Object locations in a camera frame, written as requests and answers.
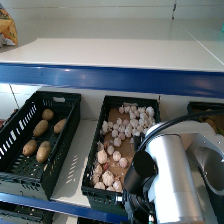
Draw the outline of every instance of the white shelf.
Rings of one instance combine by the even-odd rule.
[[[19,45],[0,49],[0,62],[223,72],[223,49],[208,51],[200,42],[209,37],[216,45],[215,29],[222,46],[220,23],[212,19],[197,30],[195,20],[16,20]]]

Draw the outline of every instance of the crate handle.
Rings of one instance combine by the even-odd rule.
[[[53,97],[53,100],[55,102],[58,102],[58,103],[64,103],[65,102],[65,98],[64,97]]]

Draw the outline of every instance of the black cable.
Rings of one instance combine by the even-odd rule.
[[[145,137],[145,139],[143,140],[143,142],[141,143],[141,145],[139,146],[137,151],[143,150],[145,148],[146,144],[149,143],[157,133],[163,131],[166,128],[169,128],[170,126],[173,126],[182,121],[186,121],[186,120],[190,120],[190,119],[196,119],[196,118],[205,117],[205,116],[222,115],[222,114],[224,114],[224,110],[204,111],[204,112],[199,112],[199,113],[187,114],[187,115],[175,118],[171,121],[167,121],[166,123],[162,124],[155,130],[153,130],[151,133],[149,133]]]

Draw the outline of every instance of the potato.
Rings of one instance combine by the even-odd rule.
[[[48,141],[44,141],[41,143],[38,151],[37,151],[37,156],[36,159],[39,163],[44,163],[48,156],[50,155],[51,152],[51,144]]]
[[[208,124],[215,130],[215,133],[218,133],[214,121],[212,121],[212,120],[210,120],[210,119],[207,119],[205,122],[207,122],[207,123],[208,123]]]
[[[45,131],[48,129],[48,121],[46,120],[41,120],[35,129],[33,130],[33,135],[35,137],[40,137]]]
[[[45,109],[42,113],[43,120],[50,121],[53,119],[53,117],[54,117],[54,112],[50,109]]]
[[[60,120],[55,126],[54,126],[54,133],[59,134],[64,127],[66,122],[66,119]]]
[[[30,140],[23,147],[23,155],[30,156],[37,150],[37,142],[35,140]]]

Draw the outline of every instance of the shelf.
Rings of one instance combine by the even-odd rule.
[[[221,21],[210,21],[199,42],[214,26],[223,41]],[[223,72],[223,61],[214,57],[222,49],[206,51],[188,32],[192,21],[184,23],[186,28],[171,19],[16,20],[19,45],[0,49],[0,62]]]
[[[0,49],[0,83],[224,98],[222,23],[18,20],[19,45]]]

